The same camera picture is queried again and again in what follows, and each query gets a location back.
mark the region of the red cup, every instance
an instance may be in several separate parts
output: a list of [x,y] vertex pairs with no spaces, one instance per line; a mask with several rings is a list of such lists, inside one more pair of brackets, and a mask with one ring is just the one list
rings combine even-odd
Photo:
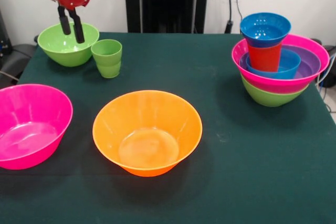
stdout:
[[267,72],[277,72],[279,69],[281,43],[273,47],[252,47],[249,44],[248,52],[250,55],[251,66],[254,69]]

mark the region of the blue bowl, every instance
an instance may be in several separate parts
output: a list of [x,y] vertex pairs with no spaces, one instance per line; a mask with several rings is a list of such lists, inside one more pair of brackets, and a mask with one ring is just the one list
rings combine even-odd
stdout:
[[240,31],[253,47],[273,47],[289,33],[291,24],[285,17],[275,13],[255,13],[240,23]]
[[246,58],[247,69],[251,73],[257,74],[259,76],[267,77],[267,78],[282,79],[282,80],[293,79],[296,72],[298,71],[300,63],[301,63],[301,58],[296,52],[293,52],[292,50],[288,50],[288,49],[283,49],[283,48],[281,49],[280,64],[279,64],[278,72],[259,71],[251,67],[250,57],[247,56]]

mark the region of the green cup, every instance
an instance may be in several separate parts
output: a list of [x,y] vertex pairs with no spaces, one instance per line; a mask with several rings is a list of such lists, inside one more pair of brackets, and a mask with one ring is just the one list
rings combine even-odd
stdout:
[[94,43],[91,52],[97,68],[104,78],[114,78],[120,72],[122,45],[114,39],[103,39]]

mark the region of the plastic bowl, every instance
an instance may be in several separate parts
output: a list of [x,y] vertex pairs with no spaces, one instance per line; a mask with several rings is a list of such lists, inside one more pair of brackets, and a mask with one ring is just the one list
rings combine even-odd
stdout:
[[143,90],[108,103],[92,131],[98,150],[108,160],[131,174],[153,177],[168,172],[196,149],[202,122],[182,98]]
[[70,124],[69,98],[53,87],[24,84],[1,89],[0,101],[0,167],[26,169],[49,158]]
[[283,48],[281,50],[280,65],[277,72],[265,72],[254,69],[251,67],[250,58],[248,56],[246,58],[247,69],[251,73],[255,73],[259,76],[264,76],[267,78],[283,80],[293,79],[300,63],[301,58],[296,52]]
[[302,90],[295,92],[295,93],[277,94],[277,93],[267,92],[267,91],[254,87],[247,80],[245,80],[243,76],[242,76],[242,80],[243,80],[243,84],[244,84],[246,91],[249,93],[252,99],[255,100],[257,103],[259,103],[260,105],[267,106],[267,107],[278,107],[278,106],[284,105],[294,100],[299,95],[301,95],[302,92],[304,92],[304,90],[308,87],[307,85]]
[[255,13],[240,23],[240,31],[253,47],[275,46],[288,35],[291,24],[285,17],[275,13]]
[[291,45],[295,47],[302,47],[306,50],[314,53],[321,62],[320,70],[312,74],[310,76],[292,79],[292,80],[278,80],[271,79],[262,76],[258,76],[254,73],[249,72],[247,69],[242,68],[239,65],[239,61],[244,54],[248,52],[247,42],[245,39],[238,42],[232,49],[232,59],[236,64],[240,73],[244,76],[244,78],[251,83],[253,86],[268,91],[272,93],[295,93],[302,90],[305,86],[307,86],[312,80],[314,80],[317,75],[323,72],[327,66],[329,65],[329,54],[328,52],[315,41],[304,38],[298,35],[289,34],[284,40],[283,45]]
[[38,44],[55,62],[65,67],[76,67],[86,63],[92,53],[91,46],[98,40],[99,31],[82,23],[85,42],[77,43],[73,23],[70,23],[71,34],[65,35],[61,24],[45,29],[38,36]]
[[[311,76],[312,74],[315,74],[320,70],[321,62],[319,58],[312,52],[305,50],[304,48],[295,46],[283,45],[283,48],[296,52],[301,58],[301,63],[299,65],[298,71],[294,76],[294,79],[301,79]],[[246,70],[248,70],[246,63],[247,56],[248,53],[244,54],[239,61],[239,65]]]

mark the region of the bowl rim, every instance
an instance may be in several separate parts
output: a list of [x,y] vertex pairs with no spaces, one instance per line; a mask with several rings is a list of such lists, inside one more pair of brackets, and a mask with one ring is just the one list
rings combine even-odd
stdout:
[[240,75],[241,75],[243,81],[245,81],[247,84],[249,84],[250,86],[252,86],[252,88],[256,89],[257,91],[260,91],[260,92],[265,93],[265,94],[277,95],[277,96],[280,96],[280,97],[282,97],[282,96],[289,96],[289,95],[295,95],[295,94],[298,94],[298,93],[302,93],[302,92],[304,92],[304,90],[306,90],[306,88],[309,86],[309,84],[307,84],[303,89],[301,89],[301,90],[299,90],[299,91],[296,91],[296,92],[294,92],[294,93],[285,93],[285,94],[283,94],[283,93],[273,93],[273,92],[269,92],[269,91],[266,91],[266,90],[262,90],[262,89],[260,89],[260,88],[258,88],[258,87],[256,87],[256,86],[254,86],[253,84],[249,83],[249,81],[246,80],[246,78],[245,78],[242,74],[240,74]]
[[[195,115],[197,116],[197,121],[199,123],[199,126],[200,126],[200,129],[199,129],[199,136],[197,137],[197,142],[195,143],[195,146],[186,154],[184,155],[183,157],[179,158],[178,160],[168,164],[168,165],[164,165],[164,166],[160,166],[160,167],[155,167],[155,168],[138,168],[138,167],[132,167],[132,166],[128,166],[128,165],[123,165],[122,163],[119,163],[119,162],[116,162],[114,161],[113,159],[111,159],[110,157],[108,157],[99,147],[99,145],[97,144],[96,142],[96,138],[95,138],[95,125],[97,123],[97,119],[98,119],[98,116],[102,113],[102,111],[110,104],[112,103],[113,101],[115,100],[119,100],[119,99],[122,99],[124,96],[127,96],[127,95],[131,95],[131,94],[134,94],[134,93],[147,93],[147,92],[151,92],[151,93],[164,93],[164,94],[167,94],[167,95],[170,95],[170,96],[173,96],[173,97],[176,97],[178,98],[179,100],[182,100],[184,103],[186,103],[194,112],[195,112]],[[203,125],[202,125],[202,120],[201,120],[201,117],[198,113],[198,111],[188,102],[186,101],[185,99],[183,99],[182,97],[179,97],[178,95],[176,94],[172,94],[170,92],[166,92],[166,91],[161,91],[161,90],[138,90],[138,91],[133,91],[133,92],[129,92],[129,93],[126,93],[126,94],[123,94],[119,97],[116,97],[115,99],[113,99],[112,101],[108,102],[100,111],[99,113],[97,114],[96,118],[94,119],[95,121],[93,122],[93,127],[92,127],[92,135],[93,135],[93,141],[97,147],[97,149],[99,150],[99,152],[105,157],[107,158],[109,161],[115,163],[116,165],[119,165],[120,167],[122,168],[126,168],[126,169],[131,169],[131,170],[141,170],[141,171],[151,171],[151,170],[160,170],[160,169],[165,169],[165,168],[168,168],[168,167],[171,167],[171,166],[175,166],[176,164],[180,163],[182,160],[186,159],[187,157],[189,157],[192,152],[197,148],[197,146],[199,145],[199,142],[201,141],[201,138],[202,138],[202,134],[203,134]]]
[[[287,22],[288,25],[289,25],[289,28],[288,28],[287,32],[284,33],[283,35],[279,36],[279,37],[272,38],[272,39],[263,39],[263,38],[258,38],[258,39],[256,39],[256,38],[254,38],[254,37],[251,37],[251,36],[248,35],[246,32],[244,32],[244,30],[242,29],[241,26],[242,26],[242,24],[244,24],[244,21],[246,20],[246,18],[251,17],[251,16],[255,16],[255,15],[260,15],[260,14],[267,14],[267,15],[271,14],[271,15],[273,15],[273,16],[277,16],[277,17],[280,17],[280,18],[284,19],[285,22]],[[281,39],[283,39],[284,37],[286,37],[286,36],[289,34],[289,32],[290,32],[290,30],[291,30],[291,28],[292,28],[292,25],[291,25],[290,21],[289,21],[285,16],[282,16],[282,15],[277,14],[277,13],[271,13],[271,12],[260,12],[260,13],[252,13],[252,14],[250,14],[250,15],[247,15],[247,16],[246,16],[245,18],[243,18],[243,20],[240,22],[240,26],[239,26],[239,27],[240,27],[240,31],[241,31],[241,33],[242,33],[244,36],[246,36],[248,39],[251,39],[251,40],[258,40],[258,41],[262,41],[262,42],[274,42],[274,41],[281,40]]]
[[[300,35],[296,35],[296,34],[289,34],[289,35],[291,35],[291,36],[295,36],[295,37],[299,37],[299,38],[302,38],[302,39],[306,39],[306,40],[310,40],[312,43],[314,43],[314,44],[320,46],[320,47],[321,47],[321,48],[328,54],[328,52],[327,52],[327,51],[326,51],[320,44],[318,44],[317,42],[315,42],[315,41],[313,41],[313,40],[311,40],[311,39],[309,39],[309,38],[307,38],[307,37],[300,36]],[[328,58],[328,62],[327,62],[327,64],[326,64],[324,67],[322,67],[322,63],[321,63],[321,60],[320,60],[321,66],[320,66],[320,70],[319,70],[317,73],[315,73],[315,74],[313,74],[313,75],[311,75],[311,76],[307,76],[307,77],[303,77],[303,78],[298,78],[298,79],[288,79],[288,80],[283,80],[283,79],[273,79],[273,78],[267,78],[267,77],[259,76],[259,75],[257,75],[257,74],[251,73],[251,72],[247,71],[246,69],[242,68],[242,67],[239,65],[239,62],[237,63],[236,60],[235,60],[235,57],[234,57],[234,51],[235,51],[235,48],[236,48],[240,43],[243,43],[243,41],[246,41],[246,39],[244,38],[244,39],[240,40],[240,41],[237,42],[237,43],[234,45],[234,47],[232,48],[232,50],[231,50],[231,58],[232,58],[232,61],[233,61],[234,64],[238,67],[238,70],[239,70],[240,73],[246,72],[247,74],[251,74],[251,75],[254,76],[254,77],[261,78],[261,79],[264,79],[264,80],[267,80],[267,81],[277,81],[279,84],[280,84],[280,83],[281,83],[281,84],[286,84],[286,83],[288,83],[288,82],[300,82],[300,81],[306,81],[306,80],[311,79],[311,78],[314,77],[314,76],[318,76],[319,74],[321,74],[323,71],[326,70],[326,68],[328,67],[328,65],[329,65],[329,63],[330,63],[330,57],[329,57],[329,58]],[[295,47],[299,47],[299,46],[296,46],[296,45],[293,45],[293,44],[283,44],[283,46],[285,46],[285,45],[287,45],[287,46],[295,46]]]
[[290,49],[286,49],[286,48],[282,48],[281,49],[281,53],[283,51],[291,52],[293,55],[295,55],[295,60],[297,62],[295,62],[296,64],[295,64],[294,67],[291,67],[290,69],[283,70],[283,71],[277,71],[277,72],[261,71],[261,70],[255,69],[255,68],[253,68],[251,66],[251,64],[250,64],[251,63],[250,62],[250,56],[249,55],[246,57],[246,65],[247,65],[248,68],[253,69],[254,71],[262,72],[262,73],[269,73],[269,74],[272,74],[272,73],[274,73],[274,74],[276,74],[276,73],[287,73],[289,71],[293,71],[293,69],[297,69],[300,66],[300,64],[301,64],[301,57],[299,56],[299,54],[297,54],[296,52],[294,52],[294,51],[292,51]]
[[[87,25],[87,26],[89,26],[89,27],[92,27],[92,28],[97,32],[97,38],[96,38],[90,45],[88,45],[87,47],[82,48],[82,49],[80,49],[80,50],[78,50],[78,51],[76,51],[76,52],[81,52],[81,51],[84,51],[84,50],[89,49],[94,43],[96,43],[96,42],[98,41],[99,36],[100,36],[100,32],[99,32],[99,30],[98,30],[95,26],[93,26],[93,25],[91,25],[91,24],[88,24],[88,23],[82,23],[82,25]],[[56,27],[56,26],[61,26],[61,23],[58,23],[58,24],[49,26],[48,28],[44,29],[44,30],[38,35],[38,37],[37,37],[37,44],[39,45],[40,48],[42,48],[43,50],[45,50],[45,51],[47,51],[47,52],[53,52],[53,53],[55,53],[55,54],[66,54],[66,53],[64,53],[64,52],[60,52],[60,51],[49,50],[49,49],[46,49],[45,47],[41,46],[41,43],[40,43],[40,38],[41,38],[41,36],[42,36],[47,30],[49,30],[49,29],[51,29],[51,28],[54,28],[54,27]]]
[[3,88],[3,89],[0,89],[0,93],[1,92],[4,92],[4,91],[7,91],[7,90],[10,90],[10,89],[15,89],[17,87],[44,87],[44,88],[49,88],[49,89],[53,89],[57,92],[59,92],[60,94],[62,94],[67,102],[69,103],[70,105],[70,109],[71,109],[71,114],[70,114],[70,117],[69,117],[69,121],[67,122],[66,126],[64,127],[64,129],[52,140],[50,141],[50,143],[46,144],[45,146],[41,147],[40,149],[36,150],[36,151],[33,151],[31,153],[28,153],[28,154],[25,154],[25,155],[22,155],[22,156],[18,156],[18,157],[13,157],[13,158],[7,158],[7,159],[0,159],[0,162],[8,162],[8,161],[14,161],[14,160],[17,160],[17,159],[21,159],[21,158],[24,158],[24,157],[27,157],[27,156],[31,156],[37,152],[40,152],[41,150],[45,149],[46,147],[48,147],[49,145],[51,145],[52,143],[54,143],[55,141],[57,141],[64,133],[65,131],[68,129],[71,121],[72,121],[72,116],[73,116],[73,106],[72,106],[72,103],[71,103],[71,100],[70,98],[63,92],[63,91],[60,91],[59,89],[57,88],[54,88],[52,86],[49,86],[49,85],[45,85],[45,84],[39,84],[39,83],[27,83],[27,84],[19,84],[19,85],[15,85],[15,86],[10,86],[10,87],[7,87],[7,88]]

